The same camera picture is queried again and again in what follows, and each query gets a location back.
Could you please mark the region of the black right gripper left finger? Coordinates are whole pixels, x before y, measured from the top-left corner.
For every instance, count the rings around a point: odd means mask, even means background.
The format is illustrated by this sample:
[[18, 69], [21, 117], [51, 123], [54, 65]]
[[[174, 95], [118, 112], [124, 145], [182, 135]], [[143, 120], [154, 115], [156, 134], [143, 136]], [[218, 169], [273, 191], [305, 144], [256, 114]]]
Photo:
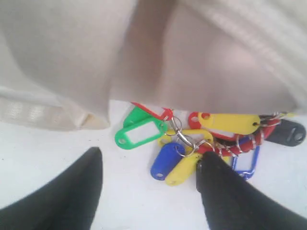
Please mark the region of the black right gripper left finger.
[[30, 195], [0, 210], [2, 230], [89, 230], [103, 187], [102, 152], [89, 148]]

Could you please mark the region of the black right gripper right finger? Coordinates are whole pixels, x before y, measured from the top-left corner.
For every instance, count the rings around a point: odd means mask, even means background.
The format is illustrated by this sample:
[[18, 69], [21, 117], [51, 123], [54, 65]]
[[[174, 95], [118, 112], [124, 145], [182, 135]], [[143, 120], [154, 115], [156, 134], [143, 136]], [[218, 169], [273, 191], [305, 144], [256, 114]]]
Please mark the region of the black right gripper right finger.
[[305, 230], [307, 219], [273, 201], [216, 153], [201, 160], [197, 185], [212, 230]]

